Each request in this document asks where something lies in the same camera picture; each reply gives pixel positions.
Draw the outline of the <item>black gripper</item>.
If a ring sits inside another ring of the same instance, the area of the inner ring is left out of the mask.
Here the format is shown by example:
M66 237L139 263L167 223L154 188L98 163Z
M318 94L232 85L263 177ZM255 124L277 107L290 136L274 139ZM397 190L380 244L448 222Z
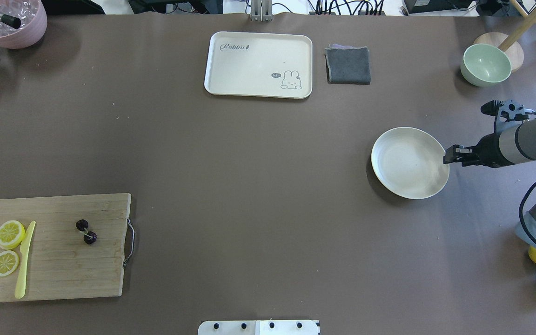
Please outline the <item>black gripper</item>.
M503 156L498 149L497 136L486 135L474 146L464 147L461 145L453 145L447 148L445 150L443 163L445 165L461 163L462 166L473 164L475 166L499 168L502 167Z

